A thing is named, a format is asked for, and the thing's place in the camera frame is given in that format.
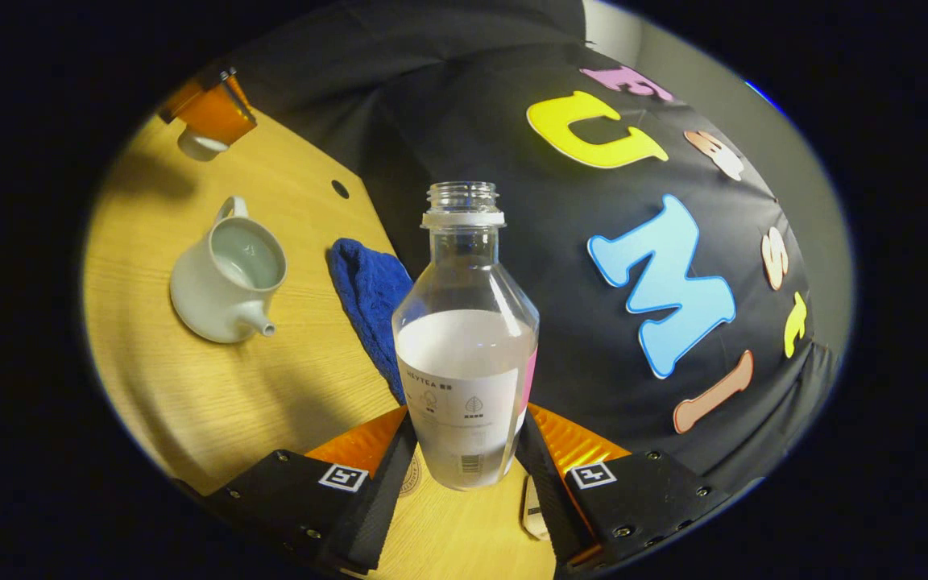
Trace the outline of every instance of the teapot handle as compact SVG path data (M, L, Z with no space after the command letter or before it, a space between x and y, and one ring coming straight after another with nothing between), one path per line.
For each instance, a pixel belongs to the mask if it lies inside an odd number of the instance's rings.
M246 201L237 195L232 195L224 200L224 205L221 206L220 212L217 212L217 219L213 220L213 223L217 224L222 219L227 218L228 213L239 218L250 217L250 210L246 209Z

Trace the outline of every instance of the blue letter m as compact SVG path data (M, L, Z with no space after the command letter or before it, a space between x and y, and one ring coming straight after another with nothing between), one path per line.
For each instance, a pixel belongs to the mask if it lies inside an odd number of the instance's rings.
M714 327L736 318L736 302L725 279L686 278L700 229L674 195L665 195L663 202L664 209L654 219L621 238L594 235L586 244L600 274L616 288L629 283L629 268L651 257L626 309L631 313L678 309L640 327L640 345L658 379L671 375L678 359Z

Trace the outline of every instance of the blue towel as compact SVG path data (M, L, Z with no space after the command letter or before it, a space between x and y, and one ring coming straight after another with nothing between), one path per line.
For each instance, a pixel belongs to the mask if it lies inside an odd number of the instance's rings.
M368 250L356 239L340 238L328 253L332 283L364 350L406 404L393 342L393 312L413 286L403 264L391 254Z

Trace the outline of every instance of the white cup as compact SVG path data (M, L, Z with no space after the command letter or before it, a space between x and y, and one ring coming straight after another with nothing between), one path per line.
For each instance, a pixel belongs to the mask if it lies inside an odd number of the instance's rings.
M181 322L210 341L270 337L267 312L287 269L274 234L250 219L244 199L231 196L205 238L174 264L170 301Z

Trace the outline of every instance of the milky liquid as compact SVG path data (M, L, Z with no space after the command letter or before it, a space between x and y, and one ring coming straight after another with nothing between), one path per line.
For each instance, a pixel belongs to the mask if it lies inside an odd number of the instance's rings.
M410 419L436 481L482 487L509 470L534 342L532 328L509 313L480 309L432 313L397 335Z

